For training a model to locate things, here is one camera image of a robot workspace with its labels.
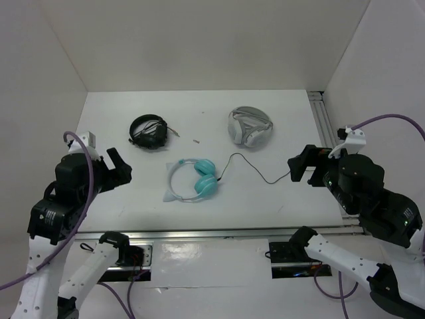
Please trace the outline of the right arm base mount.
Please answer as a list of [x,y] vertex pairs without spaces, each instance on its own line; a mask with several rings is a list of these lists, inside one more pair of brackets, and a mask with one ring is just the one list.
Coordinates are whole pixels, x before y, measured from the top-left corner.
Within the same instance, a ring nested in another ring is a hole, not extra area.
[[321,261],[296,255],[289,242],[269,242],[264,256],[270,260],[272,278],[307,278],[332,276],[331,268]]

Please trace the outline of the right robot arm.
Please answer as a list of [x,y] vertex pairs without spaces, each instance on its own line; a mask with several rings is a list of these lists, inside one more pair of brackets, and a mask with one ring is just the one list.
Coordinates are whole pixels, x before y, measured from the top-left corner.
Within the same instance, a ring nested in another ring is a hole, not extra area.
[[383,263],[356,255],[314,229],[303,226],[290,238],[291,256],[321,261],[358,282],[373,302],[400,318],[424,317],[424,222],[409,197],[384,187],[384,169],[362,154],[343,151],[339,158],[329,148],[307,145],[288,160],[293,182],[307,168],[312,187],[327,188],[359,225],[386,260]]

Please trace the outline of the teal cat-ear headphones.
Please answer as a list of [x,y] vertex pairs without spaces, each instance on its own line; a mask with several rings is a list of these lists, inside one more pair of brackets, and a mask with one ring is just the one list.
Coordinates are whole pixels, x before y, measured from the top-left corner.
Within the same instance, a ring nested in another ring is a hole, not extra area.
[[196,203],[211,198],[218,190],[216,166],[209,159],[179,159],[166,163],[166,169],[163,202]]

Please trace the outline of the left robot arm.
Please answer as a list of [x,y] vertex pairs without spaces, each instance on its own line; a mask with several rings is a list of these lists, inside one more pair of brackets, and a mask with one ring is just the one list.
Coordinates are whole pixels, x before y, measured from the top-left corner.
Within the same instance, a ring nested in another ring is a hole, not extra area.
[[55,168],[56,179],[31,209],[28,226],[27,272],[12,318],[77,318],[88,293],[112,265],[124,265],[131,257],[128,236],[104,233],[88,260],[62,281],[69,250],[80,220],[93,199],[131,181],[131,167],[115,148],[103,157],[83,151],[64,156]]

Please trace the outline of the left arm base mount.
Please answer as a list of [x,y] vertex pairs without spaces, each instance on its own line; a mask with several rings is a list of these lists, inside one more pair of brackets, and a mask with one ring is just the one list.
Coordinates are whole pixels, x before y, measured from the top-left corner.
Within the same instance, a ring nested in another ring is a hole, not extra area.
[[124,258],[115,262],[100,278],[100,282],[136,282],[151,280],[153,246],[150,244],[130,245]]

